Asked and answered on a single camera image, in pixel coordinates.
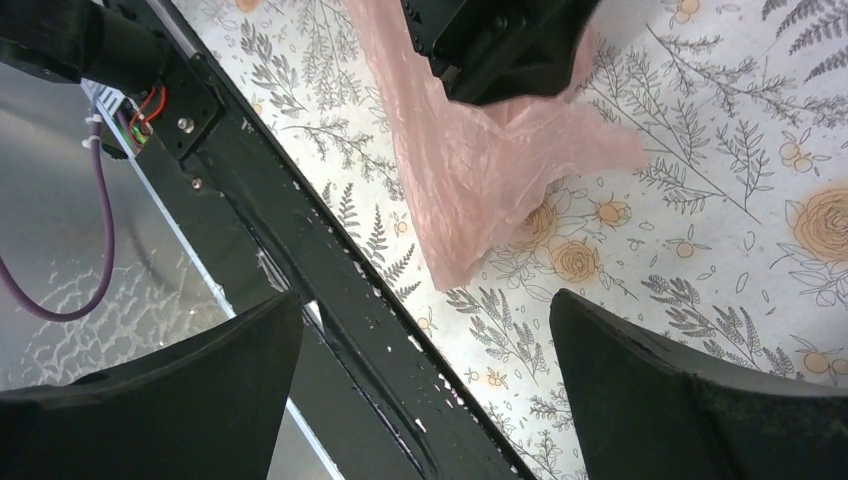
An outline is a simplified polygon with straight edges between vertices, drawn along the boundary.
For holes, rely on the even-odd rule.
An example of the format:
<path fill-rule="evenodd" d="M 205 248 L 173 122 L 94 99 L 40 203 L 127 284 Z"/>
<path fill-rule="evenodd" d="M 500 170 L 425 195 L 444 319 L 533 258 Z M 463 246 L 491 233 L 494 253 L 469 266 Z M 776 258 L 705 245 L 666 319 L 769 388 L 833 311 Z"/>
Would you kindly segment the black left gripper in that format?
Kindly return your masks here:
<path fill-rule="evenodd" d="M 447 97 L 489 106 L 556 97 L 572 84 L 576 54 L 598 1 L 402 1 L 416 53 Z"/>

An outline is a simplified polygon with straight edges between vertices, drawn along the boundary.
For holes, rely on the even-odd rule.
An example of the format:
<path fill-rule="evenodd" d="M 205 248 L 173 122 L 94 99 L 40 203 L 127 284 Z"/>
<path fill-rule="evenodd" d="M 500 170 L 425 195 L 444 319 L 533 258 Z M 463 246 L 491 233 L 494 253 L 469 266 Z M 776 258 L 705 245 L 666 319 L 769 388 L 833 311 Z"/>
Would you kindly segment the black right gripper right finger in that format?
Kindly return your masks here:
<path fill-rule="evenodd" d="M 843 479 L 847 392 L 717 359 L 563 289 L 549 323 L 592 479 Z"/>

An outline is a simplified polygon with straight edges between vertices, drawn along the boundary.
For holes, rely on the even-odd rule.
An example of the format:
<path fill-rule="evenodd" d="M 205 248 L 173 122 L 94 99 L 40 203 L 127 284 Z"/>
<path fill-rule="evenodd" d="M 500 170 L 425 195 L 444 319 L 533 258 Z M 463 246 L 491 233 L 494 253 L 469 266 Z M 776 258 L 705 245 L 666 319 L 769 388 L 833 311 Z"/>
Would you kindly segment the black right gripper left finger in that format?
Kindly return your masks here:
<path fill-rule="evenodd" d="M 263 479 L 303 337 L 287 292 L 63 385 L 1 395 L 5 479 Z"/>

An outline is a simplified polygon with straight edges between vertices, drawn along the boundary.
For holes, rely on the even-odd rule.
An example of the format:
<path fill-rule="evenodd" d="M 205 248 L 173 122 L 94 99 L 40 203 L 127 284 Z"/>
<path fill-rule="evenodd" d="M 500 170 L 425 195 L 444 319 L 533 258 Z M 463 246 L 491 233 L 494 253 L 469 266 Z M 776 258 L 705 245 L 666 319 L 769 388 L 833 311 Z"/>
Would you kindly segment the pink plastic trash bag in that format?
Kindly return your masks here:
<path fill-rule="evenodd" d="M 638 133 L 608 123 L 575 90 L 491 107 L 450 101 L 417 54 L 397 1 L 350 1 L 392 135 L 402 190 L 434 287 L 467 285 L 488 252 L 529 238 L 526 218 L 569 175 L 636 170 Z"/>

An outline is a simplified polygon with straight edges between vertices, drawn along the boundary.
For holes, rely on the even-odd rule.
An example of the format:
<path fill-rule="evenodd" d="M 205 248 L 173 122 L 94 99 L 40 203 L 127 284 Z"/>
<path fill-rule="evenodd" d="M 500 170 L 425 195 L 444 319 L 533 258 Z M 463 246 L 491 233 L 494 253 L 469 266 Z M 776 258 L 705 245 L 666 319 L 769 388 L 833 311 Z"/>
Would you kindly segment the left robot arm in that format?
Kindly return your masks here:
<path fill-rule="evenodd" d="M 489 106 L 556 97 L 578 83 L 579 45 L 596 1 L 360 1 L 400 27 L 446 97 Z M 93 1 L 4 1 L 1 60 L 54 83 L 94 80 L 148 91 L 168 51 L 132 11 Z"/>

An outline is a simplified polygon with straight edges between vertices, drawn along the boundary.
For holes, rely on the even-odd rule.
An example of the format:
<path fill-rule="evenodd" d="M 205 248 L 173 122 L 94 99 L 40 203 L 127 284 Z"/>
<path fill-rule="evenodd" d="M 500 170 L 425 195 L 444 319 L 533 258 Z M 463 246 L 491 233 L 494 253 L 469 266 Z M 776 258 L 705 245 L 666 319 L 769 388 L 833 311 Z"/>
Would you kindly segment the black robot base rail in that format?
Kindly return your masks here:
<path fill-rule="evenodd" d="M 243 312 L 273 282 L 305 330 L 291 410 L 348 479 L 528 479 L 530 469 L 385 286 L 168 1 L 113 1 L 162 36 L 173 70 L 137 162 Z"/>

